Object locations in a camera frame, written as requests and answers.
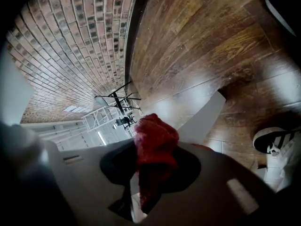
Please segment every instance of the red towel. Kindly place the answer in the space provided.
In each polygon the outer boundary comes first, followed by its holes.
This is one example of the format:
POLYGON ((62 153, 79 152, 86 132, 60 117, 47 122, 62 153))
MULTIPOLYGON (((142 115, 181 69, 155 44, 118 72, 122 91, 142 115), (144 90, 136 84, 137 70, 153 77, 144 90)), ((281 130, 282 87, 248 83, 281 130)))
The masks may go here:
POLYGON ((136 170, 139 173, 140 203, 142 211, 156 199, 158 186, 177 170, 173 150, 177 148, 179 135, 156 114, 141 118, 135 125, 137 149, 136 170))

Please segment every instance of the wooden floor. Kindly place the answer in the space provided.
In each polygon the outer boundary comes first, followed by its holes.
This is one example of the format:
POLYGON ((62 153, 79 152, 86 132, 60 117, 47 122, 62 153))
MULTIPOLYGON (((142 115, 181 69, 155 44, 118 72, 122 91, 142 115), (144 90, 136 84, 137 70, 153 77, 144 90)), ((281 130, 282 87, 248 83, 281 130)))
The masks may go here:
POLYGON ((227 102, 204 144, 249 168, 266 163, 252 146, 257 130, 299 125, 294 48, 264 0, 149 0, 130 75, 143 112, 176 129, 219 89, 227 102))

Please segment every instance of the white stripe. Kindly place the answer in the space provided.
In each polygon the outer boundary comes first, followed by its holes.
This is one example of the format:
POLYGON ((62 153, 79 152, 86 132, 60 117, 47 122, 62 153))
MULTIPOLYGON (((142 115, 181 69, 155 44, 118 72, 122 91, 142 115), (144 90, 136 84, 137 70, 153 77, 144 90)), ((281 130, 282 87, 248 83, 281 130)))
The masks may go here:
POLYGON ((256 209, 259 208, 257 201, 238 181, 237 178, 229 180, 227 182, 227 185, 246 215, 253 213, 256 209))
POLYGON ((278 147, 281 137, 275 138, 274 145, 278 147))
POLYGON ((286 134, 282 146, 290 141, 291 134, 286 134))

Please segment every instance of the sneaker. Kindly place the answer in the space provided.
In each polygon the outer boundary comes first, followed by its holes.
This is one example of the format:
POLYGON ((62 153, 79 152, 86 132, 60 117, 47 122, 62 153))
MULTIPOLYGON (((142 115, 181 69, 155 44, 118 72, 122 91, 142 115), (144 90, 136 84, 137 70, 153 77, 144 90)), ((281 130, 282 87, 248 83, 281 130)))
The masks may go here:
POLYGON ((281 148, 292 141, 299 132, 300 128, 295 130, 284 130, 279 127, 266 128, 255 134, 253 146, 259 152, 277 156, 280 154, 281 148))
POLYGON ((298 24, 298 0, 265 0, 270 12, 294 36, 300 30, 298 24))

